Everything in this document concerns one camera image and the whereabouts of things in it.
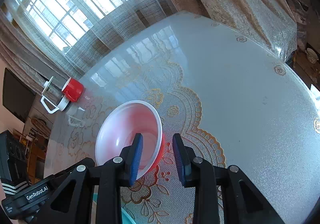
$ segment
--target round table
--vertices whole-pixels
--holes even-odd
[[[302,223],[319,198],[315,98],[274,54],[227,26],[179,12],[111,51],[80,81],[81,99],[54,123],[45,176],[95,158],[99,129],[117,106],[149,102],[166,149],[155,169],[121,188],[122,207],[137,223],[192,223],[194,189],[178,180],[176,132],[212,164],[238,165],[285,223]]]

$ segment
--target white handle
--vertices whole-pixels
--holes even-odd
[[[53,106],[55,106],[55,108],[54,108],[53,110],[50,110],[49,107],[47,106],[47,104],[44,102],[44,99],[46,99],[47,101],[49,101]],[[53,114],[53,113],[55,113],[56,111],[59,110],[59,108],[58,108],[56,105],[54,105],[50,100],[48,100],[48,99],[47,99],[46,97],[44,97],[44,96],[42,96],[42,98],[41,98],[41,103],[42,103],[42,105],[44,106],[44,108],[45,108],[50,114]]]

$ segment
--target black screen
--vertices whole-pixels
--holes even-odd
[[[23,123],[26,122],[35,93],[5,68],[2,104]]]

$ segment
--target metal screw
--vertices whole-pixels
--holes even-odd
[[[85,166],[83,164],[77,167],[77,171],[84,171],[84,170],[85,170]]]
[[[201,157],[195,157],[195,158],[193,158],[193,161],[195,162],[195,163],[202,163],[202,161],[203,161],[203,159],[201,158]]]
[[[122,162],[122,157],[117,156],[117,157],[113,158],[113,162],[115,162],[115,163],[121,163],[121,162]]]
[[[230,169],[231,172],[238,172],[239,171],[239,168],[237,166],[235,166],[235,165],[230,166],[229,169]]]

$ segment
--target red mug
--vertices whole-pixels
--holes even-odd
[[[69,78],[62,88],[62,92],[66,95],[71,102],[77,102],[83,93],[83,85],[73,78]]]

